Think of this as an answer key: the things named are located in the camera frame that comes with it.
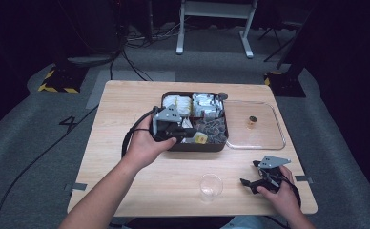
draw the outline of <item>small cup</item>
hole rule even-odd
[[[215,174],[205,174],[200,180],[200,198],[212,202],[223,191],[223,181]]]

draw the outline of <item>finger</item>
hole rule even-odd
[[[171,137],[168,140],[157,142],[159,152],[167,151],[176,144],[176,138]]]
[[[149,129],[150,123],[152,122],[152,115],[146,116],[139,124],[138,128]]]
[[[280,171],[282,172],[282,174],[287,178],[289,179],[289,181],[293,184],[294,181],[293,181],[293,175],[292,175],[292,171],[290,171],[288,168],[286,168],[285,166],[279,166],[279,169]]]
[[[268,199],[271,199],[273,196],[273,193],[271,193],[268,189],[262,186],[258,186],[257,191],[261,193],[265,198],[268,198]]]

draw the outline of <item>gray carpet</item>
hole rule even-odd
[[[182,55],[175,54],[176,37],[147,48],[126,48],[126,52],[154,80],[263,84],[263,74],[276,69],[280,56],[267,63],[263,59],[278,43],[272,34],[257,41],[263,31],[251,31],[248,38],[255,57],[247,59],[237,34],[241,30],[187,32]],[[284,42],[293,34],[282,31],[279,35]],[[99,85],[109,77],[109,65],[95,67],[89,70],[80,94],[38,92],[50,67],[31,77],[30,96],[0,122],[0,201],[18,174],[66,133],[67,127],[58,123],[71,115],[80,120],[89,112],[87,108],[99,100]],[[119,57],[113,76],[121,71],[131,71],[131,67]],[[155,72],[168,74],[158,79]],[[318,228],[370,228],[370,185],[321,101],[316,80],[307,71],[299,80],[307,97],[277,97],[277,103],[306,175],[314,181],[311,187],[319,210],[309,219]],[[95,114],[96,110],[15,183],[0,213],[0,228],[57,227],[66,216],[70,187]],[[265,228],[279,228],[268,219],[262,221]]]

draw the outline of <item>wooden table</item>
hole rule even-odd
[[[304,176],[295,148],[269,87],[265,85],[210,84],[179,82],[109,81],[96,114],[87,149],[76,183],[87,184],[85,191],[73,190],[68,211],[84,197],[120,160],[122,141],[128,130],[161,96],[177,92],[225,92],[229,100],[261,101],[272,105],[283,131],[282,150],[233,150],[218,153],[164,152],[144,168],[115,215],[117,217],[236,216],[273,215],[275,210],[261,195],[253,195],[239,179],[259,180],[253,160],[265,156],[290,158],[287,164],[295,176]],[[207,173],[223,180],[221,195],[211,203],[199,197],[200,178]],[[303,213],[314,214],[318,207],[307,181],[296,182]]]

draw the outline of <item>chair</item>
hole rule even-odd
[[[289,2],[283,0],[274,1],[274,15],[277,18],[277,22],[271,28],[269,28],[258,40],[261,40],[266,34],[268,34],[268,32],[273,31],[279,43],[279,48],[275,50],[272,54],[270,54],[264,60],[264,62],[267,62],[278,52],[287,47],[296,37],[294,36],[284,44],[281,44],[278,38],[277,30],[285,29],[298,33],[298,30],[303,26],[304,22],[309,16],[309,13],[310,11],[308,11],[300,4],[290,4]],[[282,58],[278,61],[277,69],[279,69],[281,64],[283,63],[284,57],[285,55],[283,55]]]

